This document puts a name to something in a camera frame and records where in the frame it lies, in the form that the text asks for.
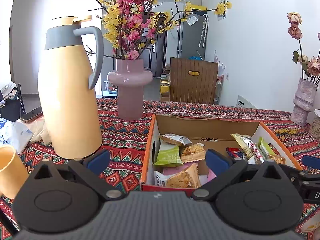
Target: thermos lid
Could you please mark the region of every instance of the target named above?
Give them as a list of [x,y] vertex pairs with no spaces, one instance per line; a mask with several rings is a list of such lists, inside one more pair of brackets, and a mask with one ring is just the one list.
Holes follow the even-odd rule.
[[76,16],[66,16],[52,19],[50,22],[50,28],[62,25],[81,25],[82,22],[91,21],[92,15],[87,15],[84,17],[76,17]]

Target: tablecloth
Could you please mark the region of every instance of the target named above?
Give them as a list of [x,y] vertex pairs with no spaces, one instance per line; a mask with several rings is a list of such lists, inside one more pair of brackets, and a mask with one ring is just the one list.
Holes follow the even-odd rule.
[[[292,155],[300,161],[304,155],[320,157],[320,144],[308,133],[309,126],[299,127],[290,121],[290,113],[282,111],[236,108],[178,102],[144,101],[144,114],[140,120],[127,122],[118,118],[117,100],[97,98],[102,133],[102,146],[111,153],[108,168],[100,178],[118,189],[129,192],[140,190],[142,164],[153,114],[184,116],[188,118],[218,118],[230,121],[262,121],[281,139]],[[296,128],[289,134],[286,129]],[[42,159],[51,159],[60,164],[66,160],[58,157],[52,145],[42,142],[28,145],[20,155],[26,169],[32,172]],[[0,198],[0,208],[15,223],[10,205],[13,200]],[[301,233],[304,222],[319,211],[318,205],[305,204],[297,233]],[[0,240],[8,240],[10,234],[0,224]],[[312,233],[303,233],[305,239],[312,240]]]

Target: refrigerator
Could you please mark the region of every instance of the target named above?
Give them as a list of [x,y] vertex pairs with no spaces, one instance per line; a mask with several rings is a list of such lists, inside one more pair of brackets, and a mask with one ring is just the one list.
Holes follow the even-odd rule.
[[181,22],[178,33],[178,58],[199,57],[200,54],[202,59],[205,59],[206,42],[204,43],[204,47],[202,47],[204,34],[202,37],[201,45],[199,47],[205,16],[198,15],[198,17],[199,20],[191,26],[187,22]]

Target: gray thermos handle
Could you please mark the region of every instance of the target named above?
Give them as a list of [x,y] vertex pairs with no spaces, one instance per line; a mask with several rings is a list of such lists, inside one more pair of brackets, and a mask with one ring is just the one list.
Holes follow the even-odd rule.
[[89,76],[89,89],[93,89],[98,81],[102,63],[103,63],[103,36],[102,32],[99,28],[90,26],[85,28],[79,28],[73,30],[75,36],[81,36],[85,34],[94,34],[96,38],[96,47],[97,47],[97,55],[96,55],[96,65],[93,73]]

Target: wooden box handle hole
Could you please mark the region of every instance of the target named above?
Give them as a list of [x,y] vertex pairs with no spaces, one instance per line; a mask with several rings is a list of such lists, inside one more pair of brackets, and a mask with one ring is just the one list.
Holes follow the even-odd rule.
[[188,74],[189,74],[190,76],[198,76],[198,75],[200,75],[200,72],[199,72],[199,71],[189,70],[189,71],[188,71]]

